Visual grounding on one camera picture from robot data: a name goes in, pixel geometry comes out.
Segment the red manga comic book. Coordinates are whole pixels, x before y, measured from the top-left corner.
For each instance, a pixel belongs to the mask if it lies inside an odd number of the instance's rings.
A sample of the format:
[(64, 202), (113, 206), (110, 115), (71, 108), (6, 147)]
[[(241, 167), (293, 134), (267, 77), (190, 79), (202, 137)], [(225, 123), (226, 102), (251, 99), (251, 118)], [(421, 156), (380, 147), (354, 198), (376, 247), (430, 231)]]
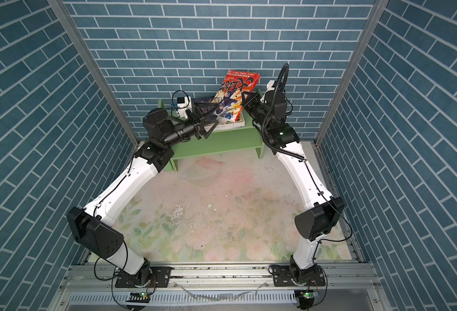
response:
[(242, 93), (253, 92), (260, 74), (229, 70), (219, 90), (210, 101), (216, 110), (214, 115), (220, 124), (236, 123), (243, 110)]

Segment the purple book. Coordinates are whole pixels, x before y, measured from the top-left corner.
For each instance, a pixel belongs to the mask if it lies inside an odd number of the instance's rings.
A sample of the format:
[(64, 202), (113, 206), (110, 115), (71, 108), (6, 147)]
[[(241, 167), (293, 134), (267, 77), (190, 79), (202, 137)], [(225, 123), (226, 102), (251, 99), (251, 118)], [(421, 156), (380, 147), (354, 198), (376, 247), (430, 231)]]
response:
[(193, 98), (192, 104), (203, 116), (210, 116), (218, 109), (218, 102), (213, 97)]

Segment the white book brown stripes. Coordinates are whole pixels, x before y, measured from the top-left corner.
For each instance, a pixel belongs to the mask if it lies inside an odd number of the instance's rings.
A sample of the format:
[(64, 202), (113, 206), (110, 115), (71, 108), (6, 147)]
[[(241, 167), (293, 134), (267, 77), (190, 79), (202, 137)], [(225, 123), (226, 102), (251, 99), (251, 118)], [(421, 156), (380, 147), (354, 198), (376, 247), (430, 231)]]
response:
[(245, 119), (243, 115), (239, 115), (237, 117), (231, 112), (218, 115), (215, 121), (218, 121), (218, 124), (214, 129), (215, 132), (234, 130), (236, 128), (243, 128), (245, 126)]

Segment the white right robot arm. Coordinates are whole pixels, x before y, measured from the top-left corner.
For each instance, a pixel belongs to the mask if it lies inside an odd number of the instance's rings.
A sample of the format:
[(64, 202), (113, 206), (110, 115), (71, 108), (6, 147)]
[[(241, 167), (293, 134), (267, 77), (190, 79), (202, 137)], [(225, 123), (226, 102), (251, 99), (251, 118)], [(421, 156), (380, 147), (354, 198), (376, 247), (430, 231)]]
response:
[(245, 91), (242, 104), (265, 145), (290, 174), (304, 204), (304, 212), (294, 217), (299, 234), (297, 249), (288, 272), (274, 272), (275, 282), (324, 286), (325, 273), (316, 262), (318, 249), (322, 243), (334, 241), (329, 234), (343, 218), (345, 203), (333, 196), (309, 164), (297, 133), (286, 122), (288, 100), (283, 92), (271, 90), (261, 97)]

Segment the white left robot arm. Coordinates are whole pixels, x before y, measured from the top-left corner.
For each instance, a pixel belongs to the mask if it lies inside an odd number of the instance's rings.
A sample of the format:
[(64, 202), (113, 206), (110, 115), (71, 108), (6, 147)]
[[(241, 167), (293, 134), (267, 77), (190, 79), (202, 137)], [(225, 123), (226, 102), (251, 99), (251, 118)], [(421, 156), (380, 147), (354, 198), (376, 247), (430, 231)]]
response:
[(186, 109), (186, 119), (176, 118), (164, 108), (151, 110), (143, 119), (149, 139), (134, 153), (124, 172), (85, 207), (73, 207), (67, 213), (75, 241), (119, 268), (135, 287), (151, 284), (150, 263), (126, 244), (113, 225), (136, 193), (166, 167), (176, 144), (191, 137), (209, 137), (213, 129), (207, 130), (205, 124), (216, 109), (214, 105), (206, 110), (193, 106)]

